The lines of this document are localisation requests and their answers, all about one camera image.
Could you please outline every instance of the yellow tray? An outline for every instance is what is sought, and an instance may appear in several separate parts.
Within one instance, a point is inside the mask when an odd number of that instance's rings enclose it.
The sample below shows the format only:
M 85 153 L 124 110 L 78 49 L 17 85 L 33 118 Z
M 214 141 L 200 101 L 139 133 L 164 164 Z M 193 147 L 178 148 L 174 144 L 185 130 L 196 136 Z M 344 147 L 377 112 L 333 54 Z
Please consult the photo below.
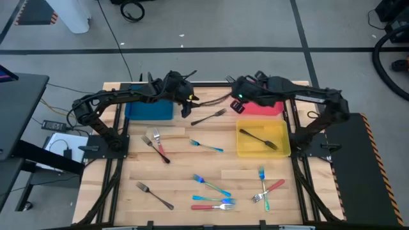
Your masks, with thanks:
M 253 137 L 240 133 L 241 128 L 264 141 L 273 142 L 278 147 L 277 150 Z M 283 120 L 238 120 L 236 138 L 239 157 L 288 157 L 291 153 L 287 124 Z

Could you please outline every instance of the gray floor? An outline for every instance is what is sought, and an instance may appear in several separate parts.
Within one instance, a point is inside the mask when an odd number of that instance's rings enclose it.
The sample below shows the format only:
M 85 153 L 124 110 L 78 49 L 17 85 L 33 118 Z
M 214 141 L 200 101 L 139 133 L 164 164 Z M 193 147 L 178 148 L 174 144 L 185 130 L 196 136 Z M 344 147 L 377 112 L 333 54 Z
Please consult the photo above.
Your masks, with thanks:
M 115 49 L 116 44 L 98 4 L 83 0 L 93 18 L 85 34 L 72 34 L 61 19 L 53 26 L 12 26 L 0 44 L 0 50 L 72 50 Z M 137 24 L 124 21 L 119 7 L 101 0 L 121 48 L 183 47 L 301 47 L 291 4 L 287 0 L 157 0 L 146 2 L 146 17 Z M 17 5 L 16 0 L 0 1 L 0 30 Z M 297 0 L 300 17 L 310 47 L 372 47 L 385 33 L 367 24 L 367 12 L 379 0 Z M 375 14 L 373 24 L 382 26 Z M 407 54 L 381 55 L 386 66 Z M 406 140 L 409 103 L 393 94 L 377 76 L 370 53 L 312 53 L 313 65 L 321 87 L 341 89 L 352 112 L 368 116 L 390 184 L 405 224 L 409 224 L 409 162 Z M 310 81 L 302 52 L 197 52 L 124 54 L 134 79 L 150 71 L 163 77 L 169 70 L 198 72 L 192 81 L 223 80 L 263 70 L 291 80 Z M 83 91 L 98 91 L 107 81 L 129 81 L 119 54 L 2 55 L 0 63 L 14 72 L 50 76 L 50 83 Z M 391 73 L 392 78 L 409 91 L 408 74 Z M 51 105 L 70 108 L 82 94 L 49 86 L 44 99 Z M 37 120 L 65 121 L 39 105 Z M 23 139 L 41 146 L 51 132 L 30 122 Z M 15 188 L 24 186 L 21 174 Z M 0 214 L 1 229 L 42 229 L 67 226 L 73 216 L 78 190 L 37 186 L 30 196 L 33 210 L 14 212 L 19 192 L 14 192 Z

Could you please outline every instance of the wooden tabletop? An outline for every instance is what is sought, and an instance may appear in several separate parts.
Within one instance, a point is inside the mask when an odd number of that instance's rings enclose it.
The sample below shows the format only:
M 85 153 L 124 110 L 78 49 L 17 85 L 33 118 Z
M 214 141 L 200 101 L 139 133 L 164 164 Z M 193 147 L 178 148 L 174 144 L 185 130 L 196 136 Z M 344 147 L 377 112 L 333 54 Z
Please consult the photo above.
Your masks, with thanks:
M 295 82 L 306 85 L 308 82 Z M 107 82 L 104 89 L 119 89 L 119 82 Z M 225 95 L 229 88 L 196 87 L 195 95 L 202 102 Z M 256 225 L 260 220 L 267 224 L 301 224 L 300 208 L 291 160 L 289 158 L 239 158 L 236 154 L 236 120 L 238 119 L 282 119 L 278 116 L 239 115 L 229 104 L 232 99 L 215 107 L 202 107 L 192 110 L 192 114 L 183 119 L 181 107 L 175 105 L 174 119 L 171 121 L 131 121 L 128 129 L 130 146 L 128 158 L 124 161 L 121 175 L 118 205 L 116 208 L 115 226 L 145 226 L 153 220 L 154 225 Z M 315 105 L 297 102 L 302 126 L 312 119 L 307 112 L 315 111 Z M 101 120 L 112 126 L 115 106 L 108 107 Z M 223 116 L 208 119 L 196 126 L 190 122 L 207 117 L 216 111 L 226 108 Z M 164 164 L 155 150 L 142 140 L 147 135 L 151 140 L 152 128 L 157 127 L 162 145 L 171 160 Z M 206 148 L 192 146 L 189 139 L 195 139 L 210 146 L 224 149 L 223 153 Z M 79 190 L 73 222 L 82 219 L 92 207 L 101 192 L 106 160 L 96 160 L 84 171 Z M 337 195 L 330 164 L 318 158 L 309 158 L 315 191 L 332 213 L 343 219 L 341 205 Z M 252 203 L 251 197 L 262 192 L 258 177 L 258 167 L 265 166 L 266 186 L 269 187 L 279 179 L 286 182 L 268 195 L 270 211 L 264 210 L 263 202 Z M 202 176 L 216 186 L 227 190 L 237 205 L 232 211 L 191 210 L 192 204 L 218 205 L 215 201 L 194 201 L 193 195 L 224 198 L 219 192 L 192 179 L 193 174 Z M 157 196 L 174 206 L 167 209 L 151 194 L 144 193 L 136 187 L 140 181 L 149 186 Z M 107 198 L 104 220 L 109 214 L 111 197 Z M 309 218 L 312 219 L 311 204 L 306 199 Z

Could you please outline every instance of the pink-handled fork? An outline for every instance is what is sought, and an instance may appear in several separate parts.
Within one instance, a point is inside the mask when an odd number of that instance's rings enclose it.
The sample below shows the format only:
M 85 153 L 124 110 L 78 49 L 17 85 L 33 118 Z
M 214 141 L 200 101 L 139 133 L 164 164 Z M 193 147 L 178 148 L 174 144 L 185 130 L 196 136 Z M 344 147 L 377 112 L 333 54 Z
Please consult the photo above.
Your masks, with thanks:
M 160 135 L 158 132 L 157 128 L 153 129 L 153 137 L 156 139 L 156 141 L 158 142 L 158 147 L 159 147 L 159 152 L 164 156 L 165 155 L 165 151 L 162 147 L 162 144 L 160 143 Z

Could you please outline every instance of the utensil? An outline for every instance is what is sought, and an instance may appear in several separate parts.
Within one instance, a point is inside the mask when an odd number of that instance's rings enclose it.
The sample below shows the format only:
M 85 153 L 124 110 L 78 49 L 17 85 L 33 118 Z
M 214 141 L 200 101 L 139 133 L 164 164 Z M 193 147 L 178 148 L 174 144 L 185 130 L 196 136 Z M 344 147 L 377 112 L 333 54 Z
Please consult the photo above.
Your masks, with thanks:
M 242 134 L 245 134 L 245 135 L 248 135 L 248 136 L 250 136 L 250 137 L 253 137 L 253 138 L 255 138 L 255 139 L 257 139 L 257 140 L 259 140 L 259 141 L 263 141 L 263 140 L 261 140 L 260 138 L 258 138 L 258 137 L 254 137 L 253 135 L 251 135 L 248 131 L 246 131 L 246 130 L 244 130 L 244 129 L 240 129 L 239 130 Z M 277 150 L 277 146 L 274 144 L 274 143 L 272 143 L 271 141 L 263 141 L 264 142 L 264 144 L 266 144 L 268 147 L 270 147 L 270 148 L 272 148 L 273 150 Z
M 285 181 L 283 179 L 279 180 L 277 183 L 273 184 L 272 186 L 270 186 L 270 188 L 268 188 L 265 192 L 261 193 L 261 194 L 256 194 L 252 200 L 253 202 L 258 202 L 259 200 L 261 200 L 263 198 L 264 194 L 267 194 L 269 192 L 271 192 L 272 190 L 280 187 L 280 185 L 282 185 Z
M 158 142 L 158 147 L 159 147 L 159 152 L 164 156 L 165 155 L 165 151 L 162 147 L 162 144 L 160 143 L 160 135 L 158 132 L 157 128 L 153 129 L 153 137 L 156 139 L 156 141 Z
M 192 196 L 193 200 L 195 201 L 221 201 L 223 204 L 236 204 L 236 200 L 232 198 L 207 198 L 207 197 L 201 197 L 198 195 Z
M 214 208 L 220 208 L 222 210 L 232 210 L 233 206 L 234 206 L 233 204 L 222 204 L 220 206 L 194 204 L 190 208 L 192 208 L 192 210 L 207 210 L 207 209 L 214 209 Z
M 204 121 L 204 120 L 206 120 L 206 119 L 208 119 L 208 118 L 211 118 L 211 117 L 214 117 L 214 116 L 221 116 L 221 115 L 223 115 L 226 111 L 227 111 L 226 109 L 222 109 L 222 110 L 220 110 L 220 111 L 215 112 L 215 114 L 213 114 L 213 115 L 211 115 L 211 116 L 208 116 L 207 118 L 200 119 L 199 121 L 193 121 L 190 125 L 194 126 L 194 125 L 197 125 L 197 124 L 199 124 L 200 122 L 202 122 L 202 121 Z
M 219 153 L 222 153 L 222 152 L 223 152 L 223 149 L 206 146 L 206 145 L 200 144 L 199 142 L 197 142 L 197 141 L 195 141 L 195 140 L 192 140 L 192 139 L 189 140 L 189 142 L 191 143 L 191 145 L 194 145 L 194 146 L 203 146 L 203 147 L 209 148 L 209 149 L 211 149 L 211 150 L 216 150 L 216 151 L 218 151 Z
M 270 205 L 268 204 L 268 198 L 266 192 L 266 186 L 264 184 L 265 174 L 264 174 L 264 166 L 261 166 L 258 171 L 258 176 L 261 179 L 261 183 L 263 184 L 263 196 L 264 196 L 264 208 L 266 211 L 270 211 Z
M 170 210 L 173 210 L 174 207 L 173 207 L 172 204 L 169 204 L 168 202 L 166 202 L 166 201 L 162 200 L 161 198 L 159 198 L 157 195 L 153 194 L 153 193 L 149 190 L 148 186 L 142 184 L 141 182 L 136 183 L 136 186 L 137 186 L 138 188 L 140 188 L 140 189 L 141 189 L 142 191 L 144 191 L 144 192 L 149 192 L 149 193 L 152 194 L 154 197 L 158 198 L 158 200 L 161 201 L 164 205 L 166 205 Z
M 162 160 L 165 163 L 167 163 L 167 164 L 171 163 L 171 161 L 167 157 L 163 156 L 155 147 L 153 147 L 153 144 L 152 144 L 151 140 L 149 140 L 148 137 L 143 135 L 141 138 L 149 147 L 152 147 L 154 150 L 156 150 L 157 153 L 159 153 L 159 155 L 162 157 Z
M 203 179 L 201 176 L 199 176 L 197 174 L 193 174 L 193 180 L 196 180 L 199 183 L 204 183 L 206 185 L 209 185 L 210 187 L 214 188 L 215 190 L 223 193 L 226 197 L 231 197 L 231 194 L 229 192 L 226 192 L 225 190 L 217 188 L 216 186 L 212 185 L 211 183 L 205 182 L 205 179 Z

